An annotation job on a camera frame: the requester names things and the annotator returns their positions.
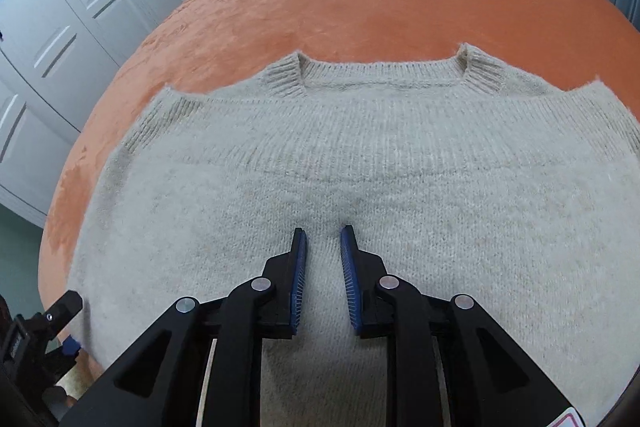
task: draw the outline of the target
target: orange blanket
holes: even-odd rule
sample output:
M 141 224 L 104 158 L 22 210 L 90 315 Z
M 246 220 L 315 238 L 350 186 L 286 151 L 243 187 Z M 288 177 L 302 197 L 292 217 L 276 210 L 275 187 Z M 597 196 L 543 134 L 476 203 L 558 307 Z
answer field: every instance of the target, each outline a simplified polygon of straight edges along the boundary
M 337 62 L 430 60 L 465 41 L 562 89 L 599 76 L 640 116 L 640 34 L 607 0 L 186 0 L 122 67 L 66 161 L 40 247 L 45 307 L 65 290 L 107 156 L 164 84 L 207 92 L 295 49 Z

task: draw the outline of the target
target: ribbed collar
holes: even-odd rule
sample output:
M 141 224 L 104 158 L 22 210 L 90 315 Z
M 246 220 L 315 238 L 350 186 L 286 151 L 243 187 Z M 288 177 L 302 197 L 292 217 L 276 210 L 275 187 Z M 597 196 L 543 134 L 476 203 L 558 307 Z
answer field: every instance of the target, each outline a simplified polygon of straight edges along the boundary
M 469 89 L 498 93 L 509 68 L 482 50 L 462 44 L 444 60 L 423 62 L 334 63 L 314 60 L 294 52 L 263 70 L 260 79 L 271 96 L 297 97 L 384 86 L 406 92 L 411 89 Z

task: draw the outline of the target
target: metal rivet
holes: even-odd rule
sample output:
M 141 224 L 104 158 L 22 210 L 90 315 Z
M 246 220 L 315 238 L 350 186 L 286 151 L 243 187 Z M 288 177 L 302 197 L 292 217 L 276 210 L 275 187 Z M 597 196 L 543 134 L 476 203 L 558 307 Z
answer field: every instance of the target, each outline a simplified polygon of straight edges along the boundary
M 251 281 L 251 288 L 257 292 L 264 292 L 271 287 L 271 281 L 267 277 L 258 277 Z
M 385 275 L 384 277 L 380 278 L 380 286 L 382 286 L 385 290 L 398 288 L 399 285 L 400 281 L 392 275 Z
M 475 304 L 475 301 L 469 295 L 458 295 L 453 302 L 461 310 L 470 310 Z
M 175 303 L 175 309 L 177 309 L 180 313 L 189 313 L 196 307 L 196 301 L 185 297 L 184 299 L 180 299 Z

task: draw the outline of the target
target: teal wall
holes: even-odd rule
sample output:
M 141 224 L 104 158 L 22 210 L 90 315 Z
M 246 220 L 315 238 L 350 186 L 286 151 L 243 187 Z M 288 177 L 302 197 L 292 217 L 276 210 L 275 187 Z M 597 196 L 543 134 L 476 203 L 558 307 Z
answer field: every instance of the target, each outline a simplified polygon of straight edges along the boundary
M 42 229 L 0 205 L 0 295 L 12 316 L 41 312 L 38 251 Z

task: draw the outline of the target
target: knitted sweater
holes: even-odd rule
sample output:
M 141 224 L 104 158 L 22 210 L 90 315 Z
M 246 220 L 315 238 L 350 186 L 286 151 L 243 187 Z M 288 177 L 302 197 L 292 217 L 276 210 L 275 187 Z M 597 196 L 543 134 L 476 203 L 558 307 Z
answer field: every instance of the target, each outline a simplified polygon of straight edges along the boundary
M 294 53 L 210 94 L 166 88 L 95 188 L 72 332 L 106 367 L 302 227 L 302 323 L 264 343 L 262 425 L 383 426 L 385 344 L 354 337 L 340 266 L 352 224 L 423 293 L 474 296 L 594 426 L 640 363 L 639 155 L 604 84 L 562 92 L 467 44 L 398 64 Z

